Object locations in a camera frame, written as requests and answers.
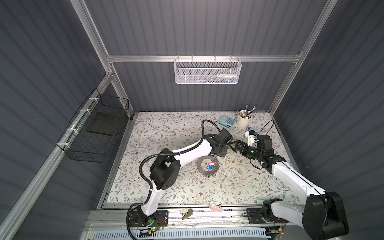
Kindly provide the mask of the grey beaded keyring coil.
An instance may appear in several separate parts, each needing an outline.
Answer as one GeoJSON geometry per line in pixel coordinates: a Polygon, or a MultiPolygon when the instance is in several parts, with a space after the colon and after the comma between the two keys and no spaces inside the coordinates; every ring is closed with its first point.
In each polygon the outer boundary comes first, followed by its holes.
{"type": "Polygon", "coordinates": [[[204,156],[196,160],[196,167],[202,176],[210,177],[216,175],[216,173],[219,171],[220,164],[215,157],[204,156]],[[211,170],[207,170],[207,165],[211,162],[214,162],[216,165],[213,166],[211,170]]]}

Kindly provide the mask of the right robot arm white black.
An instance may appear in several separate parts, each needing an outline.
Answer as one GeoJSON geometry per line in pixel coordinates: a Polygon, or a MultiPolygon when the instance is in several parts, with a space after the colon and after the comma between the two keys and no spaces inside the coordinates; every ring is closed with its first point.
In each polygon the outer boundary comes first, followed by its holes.
{"type": "Polygon", "coordinates": [[[247,143],[237,140],[228,146],[251,161],[257,160],[260,169],[282,181],[302,202],[296,206],[281,198],[265,200],[261,213],[265,222],[286,220],[303,228],[313,240],[327,240],[349,233],[342,197],[316,186],[291,168],[286,159],[275,154],[270,136],[257,135],[247,143]]]}

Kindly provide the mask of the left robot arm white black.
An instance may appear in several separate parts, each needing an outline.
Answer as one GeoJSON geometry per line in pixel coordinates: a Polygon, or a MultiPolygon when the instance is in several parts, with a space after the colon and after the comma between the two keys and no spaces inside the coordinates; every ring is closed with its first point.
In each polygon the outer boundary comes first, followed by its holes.
{"type": "Polygon", "coordinates": [[[202,136],[198,142],[175,151],[165,148],[140,163],[139,174],[149,184],[149,192],[143,203],[132,204],[129,208],[129,211],[136,208],[139,225],[152,224],[164,191],[176,182],[183,166],[201,157],[226,154],[227,145],[233,139],[230,132],[220,129],[211,120],[202,120],[201,127],[202,136]]]}

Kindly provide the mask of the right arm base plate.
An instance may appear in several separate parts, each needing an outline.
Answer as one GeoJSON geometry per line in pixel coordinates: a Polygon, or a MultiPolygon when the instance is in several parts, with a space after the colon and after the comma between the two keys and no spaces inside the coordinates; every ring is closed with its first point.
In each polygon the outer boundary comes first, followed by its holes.
{"type": "Polygon", "coordinates": [[[286,224],[289,221],[275,217],[269,209],[263,207],[246,208],[245,217],[250,224],[286,224]]]}

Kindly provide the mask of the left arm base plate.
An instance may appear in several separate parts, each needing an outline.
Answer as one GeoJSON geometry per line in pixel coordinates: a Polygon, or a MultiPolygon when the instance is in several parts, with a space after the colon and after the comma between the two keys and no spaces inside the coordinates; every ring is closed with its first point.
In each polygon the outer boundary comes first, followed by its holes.
{"type": "Polygon", "coordinates": [[[168,225],[168,217],[168,211],[157,210],[154,214],[147,216],[141,210],[135,210],[128,213],[127,223],[131,228],[166,227],[168,225]]]}

